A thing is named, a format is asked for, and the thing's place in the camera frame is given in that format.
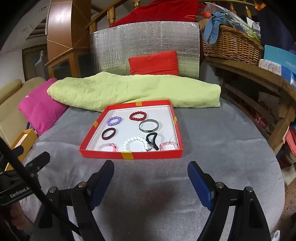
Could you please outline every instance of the red beaded bracelet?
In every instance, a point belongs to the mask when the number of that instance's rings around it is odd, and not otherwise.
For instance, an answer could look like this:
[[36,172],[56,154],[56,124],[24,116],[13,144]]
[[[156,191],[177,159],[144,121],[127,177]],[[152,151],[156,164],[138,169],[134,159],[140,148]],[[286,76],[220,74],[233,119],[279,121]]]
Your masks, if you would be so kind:
[[[137,114],[142,114],[143,117],[142,118],[134,118],[133,116],[134,115],[137,115]],[[134,112],[134,113],[132,113],[130,115],[130,120],[132,120],[132,121],[143,121],[143,120],[146,119],[146,117],[147,117],[147,114],[145,112],[143,112],[143,111],[136,111],[136,112]]]

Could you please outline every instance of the beige cushion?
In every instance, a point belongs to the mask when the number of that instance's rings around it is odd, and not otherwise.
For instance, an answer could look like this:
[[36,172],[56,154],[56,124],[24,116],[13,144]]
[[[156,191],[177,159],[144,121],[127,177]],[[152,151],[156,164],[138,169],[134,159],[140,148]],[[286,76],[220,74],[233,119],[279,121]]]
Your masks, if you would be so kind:
[[9,146],[11,146],[19,134],[25,130],[28,122],[18,109],[19,103],[32,90],[44,82],[45,79],[41,77],[28,80],[22,84],[17,92],[0,105],[0,136]]
[[0,105],[22,87],[22,81],[15,79],[0,89]]

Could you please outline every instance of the screw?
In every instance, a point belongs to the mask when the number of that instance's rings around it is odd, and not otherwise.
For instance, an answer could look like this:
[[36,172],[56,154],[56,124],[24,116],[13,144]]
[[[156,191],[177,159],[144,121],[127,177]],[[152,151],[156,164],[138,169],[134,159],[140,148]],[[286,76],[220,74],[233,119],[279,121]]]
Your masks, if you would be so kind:
[[51,187],[51,188],[49,189],[49,192],[50,192],[50,193],[53,193],[53,192],[55,192],[56,190],[57,190],[56,187]]
[[224,187],[224,184],[222,182],[217,182],[216,183],[216,187],[217,188],[223,188]]
[[246,187],[246,190],[247,190],[248,192],[252,192],[252,191],[253,191],[253,188],[250,187],[250,186],[247,186],[247,187]]
[[86,185],[87,185],[86,182],[80,182],[80,183],[78,184],[78,186],[79,186],[80,188],[84,188]]

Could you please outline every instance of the purple beaded bracelet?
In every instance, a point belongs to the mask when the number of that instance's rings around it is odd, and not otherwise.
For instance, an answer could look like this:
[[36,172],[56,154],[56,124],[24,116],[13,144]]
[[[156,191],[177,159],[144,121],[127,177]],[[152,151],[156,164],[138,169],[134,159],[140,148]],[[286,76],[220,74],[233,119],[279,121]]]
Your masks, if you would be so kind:
[[108,126],[115,126],[115,125],[118,125],[121,121],[122,121],[122,118],[120,116],[113,116],[107,120],[107,125]]

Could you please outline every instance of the bracelet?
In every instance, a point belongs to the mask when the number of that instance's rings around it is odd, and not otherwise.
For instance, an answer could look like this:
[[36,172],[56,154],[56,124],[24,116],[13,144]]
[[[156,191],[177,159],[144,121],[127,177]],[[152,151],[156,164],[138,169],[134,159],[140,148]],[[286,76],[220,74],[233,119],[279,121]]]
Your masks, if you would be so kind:
[[120,116],[114,116],[111,117],[107,120],[107,125],[108,126],[114,126],[114,125],[118,125],[121,122],[122,118]]
[[144,138],[142,138],[142,137],[132,137],[130,139],[127,139],[127,141],[124,142],[124,144],[123,144],[123,151],[124,152],[127,152],[127,150],[126,150],[127,144],[130,143],[130,142],[132,142],[132,141],[136,141],[136,140],[143,142],[143,144],[144,144],[144,150],[143,151],[149,150],[148,142]]
[[174,148],[175,148],[175,150],[176,150],[176,149],[179,149],[178,143],[177,143],[177,142],[173,142],[173,141],[169,141],[169,142],[166,141],[165,143],[161,143],[161,144],[159,145],[159,149],[160,149],[160,150],[163,150],[163,146],[166,146],[166,145],[173,145]]
[[106,146],[112,146],[113,152],[116,152],[116,146],[114,143],[107,143],[107,144],[100,145],[96,150],[100,151],[103,147],[106,147]]
[[[134,118],[133,116],[134,115],[137,115],[137,114],[142,114],[144,116],[142,118]],[[130,115],[130,120],[132,120],[132,121],[143,121],[143,120],[146,119],[146,117],[147,117],[147,114],[145,112],[143,112],[143,111],[136,111],[136,112],[134,112],[134,113],[132,113]]]
[[[154,128],[153,130],[143,130],[143,129],[141,129],[141,124],[143,124],[143,123],[145,123],[145,122],[154,122],[154,123],[156,123],[157,124],[157,127],[156,128]],[[140,131],[142,131],[142,132],[145,132],[145,133],[151,133],[151,132],[155,132],[155,131],[157,131],[158,130],[158,127],[159,127],[159,123],[158,123],[158,121],[156,121],[156,120],[153,120],[153,119],[147,119],[147,120],[143,120],[140,124],[139,124],[139,130]]]
[[[108,131],[113,131],[113,133],[111,135],[107,136],[107,137],[104,137],[104,135]],[[102,139],[105,140],[105,141],[107,141],[107,140],[111,139],[113,136],[115,136],[115,133],[116,133],[116,129],[115,128],[113,128],[113,127],[108,128],[108,129],[106,129],[106,130],[103,131],[103,133],[102,133]]]
[[[151,142],[149,141],[149,136],[151,136],[151,135],[154,135],[153,140],[152,140],[153,143],[151,143]],[[156,132],[150,133],[150,134],[148,134],[148,135],[146,136],[146,141],[148,142],[148,144],[149,144],[150,146],[153,146],[153,148],[154,148],[155,150],[159,150],[158,146],[157,146],[156,143],[155,143],[155,139],[156,139],[156,137],[157,137],[157,133],[156,133]]]

